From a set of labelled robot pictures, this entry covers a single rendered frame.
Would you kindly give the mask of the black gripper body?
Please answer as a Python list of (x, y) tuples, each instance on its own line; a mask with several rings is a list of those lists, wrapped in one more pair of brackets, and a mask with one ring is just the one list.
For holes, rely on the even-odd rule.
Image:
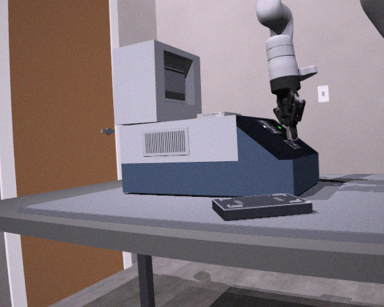
[(298, 90), (301, 88), (298, 75), (287, 75), (270, 80), (271, 92), (276, 95), (276, 103), (283, 98), (287, 99), (288, 112), (292, 112), (294, 94), (299, 98)]

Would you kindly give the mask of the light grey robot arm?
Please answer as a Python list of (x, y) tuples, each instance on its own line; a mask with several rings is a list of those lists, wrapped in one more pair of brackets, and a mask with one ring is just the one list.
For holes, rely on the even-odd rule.
[[(384, 38), (384, 0), (360, 0), (360, 4)], [(298, 68), (292, 42), (293, 17), (281, 0), (257, 0), (256, 14), (259, 22), (270, 30), (270, 38), (266, 42), (269, 81), (287, 75), (298, 75), (303, 81), (317, 74), (314, 65)]]

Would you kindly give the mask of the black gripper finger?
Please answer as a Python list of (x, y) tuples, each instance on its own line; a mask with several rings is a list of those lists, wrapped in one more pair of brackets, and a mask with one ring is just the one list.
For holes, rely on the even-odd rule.
[(296, 125), (298, 124), (298, 122), (301, 121), (303, 111), (305, 108), (305, 103), (306, 103), (305, 100), (301, 100), (300, 98), (297, 97), (296, 94), (294, 94), (294, 104), (293, 104), (292, 113), (289, 113), (287, 99), (286, 98), (282, 99), (282, 104), (284, 106), (284, 115), (287, 118), (287, 125), (289, 125), (287, 129), (288, 129), (290, 141), (298, 140)]
[[(277, 102), (277, 107), (273, 109), (273, 112), (275, 114), (275, 116), (277, 117), (278, 121), (280, 122), (281, 125), (284, 125), (287, 129), (287, 127), (289, 125), (287, 125), (287, 118), (286, 116), (284, 115), (284, 108), (283, 108), (283, 105), (282, 105), (282, 101), (281, 100), (278, 100)], [(287, 139), (288, 141), (289, 140), (289, 134), (288, 134), (288, 129), (287, 129)]]

